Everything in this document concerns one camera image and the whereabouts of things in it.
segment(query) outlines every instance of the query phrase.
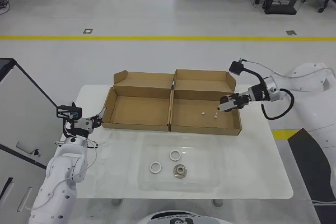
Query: open cardboard box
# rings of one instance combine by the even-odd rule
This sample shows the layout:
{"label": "open cardboard box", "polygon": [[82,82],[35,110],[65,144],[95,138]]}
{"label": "open cardboard box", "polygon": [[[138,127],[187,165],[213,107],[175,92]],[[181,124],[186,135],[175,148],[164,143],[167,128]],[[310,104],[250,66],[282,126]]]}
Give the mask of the open cardboard box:
{"label": "open cardboard box", "polygon": [[122,71],[114,75],[104,128],[169,130],[173,74]]}
{"label": "open cardboard box", "polygon": [[171,131],[237,136],[242,128],[239,111],[217,110],[220,97],[234,93],[235,86],[228,72],[176,70]]}

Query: metal ring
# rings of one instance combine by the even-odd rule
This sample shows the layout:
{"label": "metal ring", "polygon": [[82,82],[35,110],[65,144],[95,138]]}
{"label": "metal ring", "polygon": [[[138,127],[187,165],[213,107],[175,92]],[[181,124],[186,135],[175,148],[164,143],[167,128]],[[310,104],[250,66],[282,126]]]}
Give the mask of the metal ring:
{"label": "metal ring", "polygon": [[[173,158],[173,157],[172,157],[172,154],[173,154],[174,152],[177,152],[177,153],[178,153],[178,158]],[[180,154],[180,152],[179,152],[178,150],[173,150],[173,151],[170,152],[169,157],[170,157],[170,159],[173,160],[173,161],[178,161],[178,160],[180,160],[181,154]]]}
{"label": "metal ring", "polygon": [[[154,164],[157,164],[157,165],[159,166],[159,169],[158,169],[157,171],[152,170],[152,167],[153,167]],[[162,165],[161,165],[160,162],[155,161],[155,162],[153,162],[153,163],[151,164],[151,166],[150,166],[150,171],[151,171],[153,174],[158,174],[161,170],[162,170]]]}

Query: cardboard box lid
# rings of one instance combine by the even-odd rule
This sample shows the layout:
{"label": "cardboard box lid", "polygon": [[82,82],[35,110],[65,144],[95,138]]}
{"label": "cardboard box lid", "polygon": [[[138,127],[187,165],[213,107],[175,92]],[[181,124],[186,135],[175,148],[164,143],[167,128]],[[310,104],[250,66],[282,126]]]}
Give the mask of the cardboard box lid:
{"label": "cardboard box lid", "polygon": [[146,73],[146,72],[128,72],[126,70],[116,73],[113,76],[115,86],[130,87],[152,87],[171,89],[174,74],[167,73]]}
{"label": "cardboard box lid", "polygon": [[177,69],[174,90],[234,92],[235,79],[226,71]]}

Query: transparent plastic tray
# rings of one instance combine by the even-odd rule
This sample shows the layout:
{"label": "transparent plastic tray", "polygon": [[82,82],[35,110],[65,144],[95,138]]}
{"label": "transparent plastic tray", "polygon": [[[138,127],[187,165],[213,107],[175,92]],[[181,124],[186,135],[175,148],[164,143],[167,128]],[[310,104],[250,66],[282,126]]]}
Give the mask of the transparent plastic tray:
{"label": "transparent plastic tray", "polygon": [[[204,134],[148,134],[144,137],[138,170],[141,190],[165,190],[186,192],[209,192],[220,184],[220,172],[224,170],[222,152],[214,136]],[[181,158],[172,161],[172,150],[178,150]],[[151,163],[158,161],[162,170],[150,171]],[[179,179],[173,169],[184,165],[187,175]]]}

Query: washer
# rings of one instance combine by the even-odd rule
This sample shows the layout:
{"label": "washer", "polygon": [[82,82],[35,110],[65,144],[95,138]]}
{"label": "washer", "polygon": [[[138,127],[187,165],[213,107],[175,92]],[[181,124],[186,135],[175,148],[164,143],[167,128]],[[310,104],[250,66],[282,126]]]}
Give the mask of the washer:
{"label": "washer", "polygon": [[[173,157],[172,157],[172,154],[173,154],[174,152],[178,153],[178,158],[173,158]],[[173,160],[173,161],[178,161],[178,160],[180,160],[180,158],[181,158],[181,154],[180,154],[180,152],[179,152],[178,150],[173,150],[173,151],[170,152],[169,157],[170,157],[170,159]]]}
{"label": "washer", "polygon": [[182,179],[186,176],[187,169],[184,165],[178,164],[173,169],[173,174],[176,178]]}
{"label": "washer", "polygon": [[[159,169],[158,169],[157,171],[154,171],[154,170],[152,169],[152,167],[153,167],[154,164],[157,164],[157,165],[159,166]],[[155,161],[155,162],[151,163],[150,171],[151,171],[153,174],[158,174],[161,170],[162,170],[162,165],[161,165],[160,162]]]}

